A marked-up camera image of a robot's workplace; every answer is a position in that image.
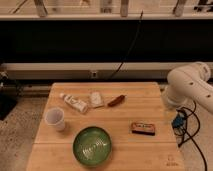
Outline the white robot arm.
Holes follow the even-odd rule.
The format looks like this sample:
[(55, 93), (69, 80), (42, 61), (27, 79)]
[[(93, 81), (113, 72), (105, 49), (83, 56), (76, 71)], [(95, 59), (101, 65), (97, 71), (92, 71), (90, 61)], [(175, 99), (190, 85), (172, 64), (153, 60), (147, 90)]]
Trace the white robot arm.
[(213, 114), (213, 86), (207, 83), (210, 77), (210, 67), (204, 62), (180, 66), (168, 73), (168, 85), (161, 94), (167, 123), (173, 122), (176, 110), (183, 107), (189, 99)]

